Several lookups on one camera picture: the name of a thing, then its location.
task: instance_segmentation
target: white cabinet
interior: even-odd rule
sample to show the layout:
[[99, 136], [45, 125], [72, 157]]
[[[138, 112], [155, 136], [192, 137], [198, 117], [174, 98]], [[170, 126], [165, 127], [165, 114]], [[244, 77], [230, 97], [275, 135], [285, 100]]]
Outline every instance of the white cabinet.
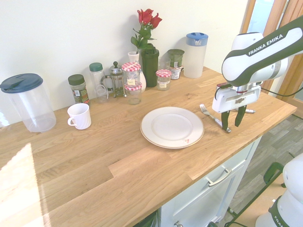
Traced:
[[261, 138], [197, 181], [161, 208], [161, 227], [205, 227], [220, 221]]

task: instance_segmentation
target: white vase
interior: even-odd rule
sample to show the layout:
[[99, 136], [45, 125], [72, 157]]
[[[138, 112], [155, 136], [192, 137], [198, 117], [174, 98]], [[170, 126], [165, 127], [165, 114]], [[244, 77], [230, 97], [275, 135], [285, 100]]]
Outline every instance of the white vase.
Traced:
[[[139, 56], [140, 54], [137, 53], [136, 51], [128, 52], [128, 58], [130, 62], [139, 63]], [[142, 70], [140, 70], [140, 82], [142, 83], [142, 92], [144, 92], [146, 89], [146, 79]]]

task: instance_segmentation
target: water filter jug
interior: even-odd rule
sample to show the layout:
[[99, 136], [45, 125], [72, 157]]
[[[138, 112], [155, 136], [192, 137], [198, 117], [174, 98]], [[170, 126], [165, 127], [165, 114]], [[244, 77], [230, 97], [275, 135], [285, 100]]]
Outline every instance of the water filter jug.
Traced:
[[43, 79], [34, 73], [10, 77], [0, 85], [31, 132], [45, 132], [56, 124], [56, 117], [43, 87]]
[[183, 56], [184, 76], [199, 78], [202, 76], [208, 35], [193, 32], [186, 35], [186, 47]]

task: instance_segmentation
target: white plate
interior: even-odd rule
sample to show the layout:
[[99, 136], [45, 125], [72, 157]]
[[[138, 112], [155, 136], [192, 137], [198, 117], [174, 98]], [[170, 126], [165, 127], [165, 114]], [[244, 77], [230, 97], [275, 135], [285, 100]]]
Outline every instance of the white plate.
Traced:
[[144, 116], [141, 132], [159, 147], [186, 148], [202, 138], [204, 127], [201, 119], [189, 110], [163, 107]]

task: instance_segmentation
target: kitchen counter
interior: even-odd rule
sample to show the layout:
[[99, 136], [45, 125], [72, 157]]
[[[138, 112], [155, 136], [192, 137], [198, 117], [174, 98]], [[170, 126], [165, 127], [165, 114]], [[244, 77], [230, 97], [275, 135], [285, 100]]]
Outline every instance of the kitchen counter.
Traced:
[[[55, 111], [57, 124], [30, 133], [22, 122], [0, 129], [0, 226], [132, 227], [295, 112], [296, 107], [261, 93], [248, 105], [239, 128], [231, 112], [227, 134], [201, 113], [210, 113], [220, 73], [204, 69], [199, 79], [172, 80], [168, 91], [148, 88], [139, 105], [125, 98], [92, 100], [92, 125], [67, 124], [67, 108]], [[151, 110], [177, 106], [202, 119], [196, 144], [166, 149], [140, 132]]]

